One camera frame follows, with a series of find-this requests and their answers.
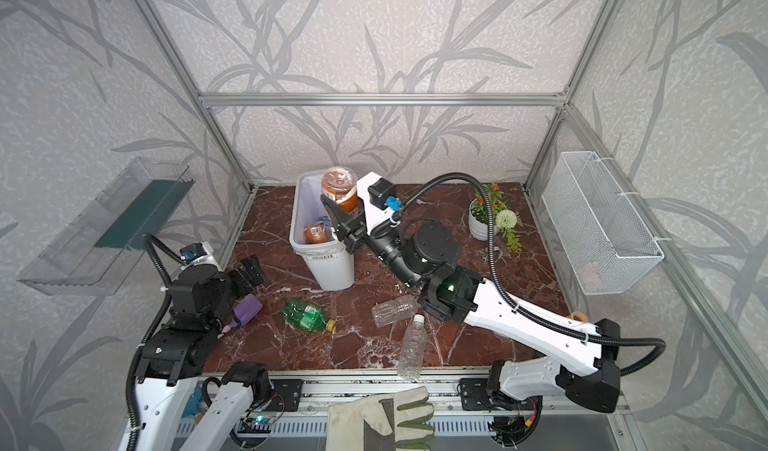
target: white plastic bin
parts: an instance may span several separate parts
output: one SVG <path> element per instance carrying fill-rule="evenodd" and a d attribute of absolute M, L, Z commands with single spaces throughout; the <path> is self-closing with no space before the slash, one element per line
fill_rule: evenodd
<path fill-rule="evenodd" d="M 355 283 L 355 257 L 346 252 L 339 241 L 308 245 L 304 230 L 320 220 L 326 209 L 320 202 L 324 170 L 304 173 L 296 182 L 293 197 L 293 217 L 290 222 L 290 245 L 310 267 L 315 281 L 323 291 L 339 291 Z"/>

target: wallpaper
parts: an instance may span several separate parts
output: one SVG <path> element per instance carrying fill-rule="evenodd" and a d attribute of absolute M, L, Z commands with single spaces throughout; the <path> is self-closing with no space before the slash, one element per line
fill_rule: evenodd
<path fill-rule="evenodd" d="M 110 297 L 48 297 L 16 276 L 135 157 L 194 186 L 161 237 L 220 246 L 246 188 L 128 0 L 0 0 L 0 449 L 102 451 L 162 295 L 143 257 Z"/>
<path fill-rule="evenodd" d="M 201 91 L 554 92 L 601 0 L 155 3 Z"/>
<path fill-rule="evenodd" d="M 577 99 L 768 365 L 768 0 L 627 0 Z"/>
<path fill-rule="evenodd" d="M 334 164 L 359 177 L 375 171 L 396 183 L 422 183 L 449 171 L 482 181 L 523 180 L 553 113 L 519 107 L 222 108 L 216 119 L 257 184 L 295 184 L 302 173 Z"/>
<path fill-rule="evenodd" d="M 768 0 L 625 0 L 576 98 L 764 363 L 766 22 Z M 622 379 L 648 449 L 768 449 L 764 424 L 663 268 L 615 296 L 578 289 L 540 199 L 564 150 L 583 150 L 567 125 L 532 196 L 571 307 L 669 344 Z M 620 361 L 640 353 L 623 349 Z"/>

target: white flower pot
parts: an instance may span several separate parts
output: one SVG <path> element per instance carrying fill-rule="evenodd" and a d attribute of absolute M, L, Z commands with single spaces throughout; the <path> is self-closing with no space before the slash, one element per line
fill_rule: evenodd
<path fill-rule="evenodd" d="M 472 206 L 475 205 L 477 200 L 475 199 L 472 203 L 469 205 L 469 234 L 472 235 L 477 240 L 480 241 L 487 241 L 488 240 L 488 225 L 483 224 L 480 221 L 476 220 L 475 217 L 472 215 Z M 493 227 L 494 235 L 498 233 L 498 226 Z"/>

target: marble tabletop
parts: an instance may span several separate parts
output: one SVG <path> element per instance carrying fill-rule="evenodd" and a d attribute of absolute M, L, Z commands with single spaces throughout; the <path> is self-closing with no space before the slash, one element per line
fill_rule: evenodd
<path fill-rule="evenodd" d="M 498 243 L 497 265 L 504 289 L 550 311 L 568 313 L 520 184 L 500 186 L 507 206 L 523 223 L 520 254 L 510 253 Z M 398 195 L 409 196 L 417 188 L 399 185 Z M 222 338 L 205 371 L 225 372 L 240 360 L 265 363 L 273 370 L 394 367 L 409 320 L 377 328 L 371 307 L 404 293 L 418 296 L 418 290 L 404 287 L 363 247 L 355 254 L 355 284 L 344 291 L 321 292 L 288 241 L 294 189 L 261 187 L 256 193 L 230 266 L 250 254 L 259 257 L 266 283 L 255 294 L 264 309 L 244 329 Z M 474 197 L 468 184 L 441 184 L 409 208 L 408 218 L 438 220 L 462 243 L 459 264 L 487 276 L 486 243 L 473 239 L 467 225 L 468 206 Z M 415 232 L 417 225 L 410 226 L 406 235 Z M 338 321 L 336 329 L 309 333 L 286 325 L 280 312 L 289 298 L 319 304 Z M 426 329 L 425 367 L 485 366 L 494 360 L 528 360 L 533 353 L 531 348 L 492 331 L 440 322 L 428 314 Z"/>

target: green plastic bottle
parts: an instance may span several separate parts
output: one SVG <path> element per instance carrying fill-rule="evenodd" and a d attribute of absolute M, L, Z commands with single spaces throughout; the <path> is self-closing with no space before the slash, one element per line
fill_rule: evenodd
<path fill-rule="evenodd" d="M 305 301 L 288 300 L 283 307 L 283 318 L 287 323 L 307 331 L 333 331 L 336 327 L 336 322 L 329 319 L 320 306 Z"/>

